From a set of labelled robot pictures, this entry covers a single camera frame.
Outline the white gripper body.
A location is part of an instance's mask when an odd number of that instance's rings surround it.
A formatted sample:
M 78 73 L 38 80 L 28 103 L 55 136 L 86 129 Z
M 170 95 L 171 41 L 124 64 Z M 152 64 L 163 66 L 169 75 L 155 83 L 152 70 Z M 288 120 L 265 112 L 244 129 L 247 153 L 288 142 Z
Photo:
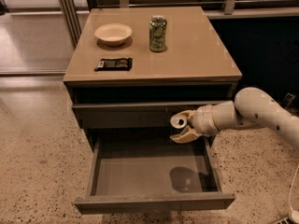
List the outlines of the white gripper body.
M 198 136 L 210 137 L 220 132 L 213 120 L 212 105 L 200 106 L 193 110 L 189 121 Z

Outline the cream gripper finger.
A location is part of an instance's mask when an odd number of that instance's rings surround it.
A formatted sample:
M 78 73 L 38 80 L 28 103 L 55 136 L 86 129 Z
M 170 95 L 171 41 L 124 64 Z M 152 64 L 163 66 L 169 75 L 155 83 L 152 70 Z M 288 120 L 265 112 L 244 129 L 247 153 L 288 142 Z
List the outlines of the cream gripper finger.
M 195 113 L 194 110 L 184 110 L 179 112 L 180 115 L 185 116 L 187 119 L 190 119 L 194 113 Z
M 189 143 L 195 141 L 201 136 L 194 128 L 187 125 L 181 133 L 173 134 L 170 136 L 170 139 L 178 144 Z

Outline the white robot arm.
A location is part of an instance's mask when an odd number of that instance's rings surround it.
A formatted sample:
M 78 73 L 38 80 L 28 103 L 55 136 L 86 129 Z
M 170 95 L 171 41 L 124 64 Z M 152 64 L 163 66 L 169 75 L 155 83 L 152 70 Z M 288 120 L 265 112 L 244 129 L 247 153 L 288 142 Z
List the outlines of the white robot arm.
M 239 91 L 234 101 L 181 111 L 170 119 L 170 124 L 181 129 L 181 133 L 170 136 L 179 144 L 194 141 L 200 136 L 213 136 L 223 130 L 262 126 L 279 134 L 299 150 L 299 118 L 282 108 L 269 94 L 254 87 Z

